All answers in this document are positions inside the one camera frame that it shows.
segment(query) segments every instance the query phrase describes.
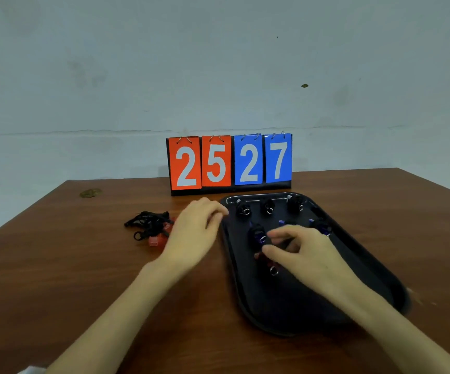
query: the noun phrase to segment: brown table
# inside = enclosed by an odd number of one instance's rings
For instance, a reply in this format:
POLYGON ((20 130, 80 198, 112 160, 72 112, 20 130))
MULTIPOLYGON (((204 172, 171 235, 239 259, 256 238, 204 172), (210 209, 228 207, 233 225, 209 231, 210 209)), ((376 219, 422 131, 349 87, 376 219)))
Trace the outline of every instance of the brown table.
MULTIPOLYGON (((410 320, 450 352, 450 190, 400 169, 363 169, 295 173, 293 191, 403 281, 410 320)), ((49 365, 158 256, 126 220, 176 215, 193 198, 172 198, 167 178, 67 181, 0 228, 0 373, 49 365), (80 198, 88 188, 103 194, 80 198)), ((120 372, 396 372, 356 326, 296 338, 257 330, 229 278, 218 239, 154 310, 120 372)))

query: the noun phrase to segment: forearm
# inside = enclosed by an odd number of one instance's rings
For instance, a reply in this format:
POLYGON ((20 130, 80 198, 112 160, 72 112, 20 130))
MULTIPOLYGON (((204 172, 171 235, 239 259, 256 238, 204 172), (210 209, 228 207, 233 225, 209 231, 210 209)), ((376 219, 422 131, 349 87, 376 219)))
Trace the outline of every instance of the forearm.
POLYGON ((450 355, 365 285, 328 299, 372 335, 403 373, 450 374, 450 355))
POLYGON ((114 374, 154 306, 183 272, 160 260, 134 282, 46 371, 47 374, 114 374))

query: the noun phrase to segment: orange card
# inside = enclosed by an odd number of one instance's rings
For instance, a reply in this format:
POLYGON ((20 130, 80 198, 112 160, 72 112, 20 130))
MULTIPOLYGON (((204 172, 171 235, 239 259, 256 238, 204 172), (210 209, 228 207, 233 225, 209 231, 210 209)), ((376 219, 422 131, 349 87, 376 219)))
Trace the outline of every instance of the orange card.
POLYGON ((203 186, 230 186, 230 135, 203 137, 203 186))
POLYGON ((172 190, 200 189, 199 137, 169 138, 172 190))

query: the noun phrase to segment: person's left hand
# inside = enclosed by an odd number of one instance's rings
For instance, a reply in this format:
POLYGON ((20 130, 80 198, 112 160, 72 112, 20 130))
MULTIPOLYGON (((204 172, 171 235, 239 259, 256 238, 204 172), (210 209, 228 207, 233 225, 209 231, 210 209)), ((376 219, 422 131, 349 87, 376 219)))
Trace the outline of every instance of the person's left hand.
POLYGON ((159 258, 184 271, 192 269, 216 240, 224 215, 228 215, 228 209, 217 201, 206 197, 192 201, 175 221, 159 258))

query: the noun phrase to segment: person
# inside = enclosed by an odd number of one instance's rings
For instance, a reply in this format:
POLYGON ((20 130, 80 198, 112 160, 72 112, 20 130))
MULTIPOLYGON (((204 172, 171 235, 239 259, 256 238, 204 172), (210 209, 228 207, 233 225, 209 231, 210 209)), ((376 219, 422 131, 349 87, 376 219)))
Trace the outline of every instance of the person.
MULTIPOLYGON (((228 210, 192 201, 176 220, 166 248, 145 265, 126 291, 52 365, 46 374, 114 374, 140 327, 166 292, 204 257, 228 210)), ((263 252, 363 327, 406 374, 450 374, 450 355, 353 273, 330 239, 313 228, 287 225, 268 232, 286 250, 263 252)))

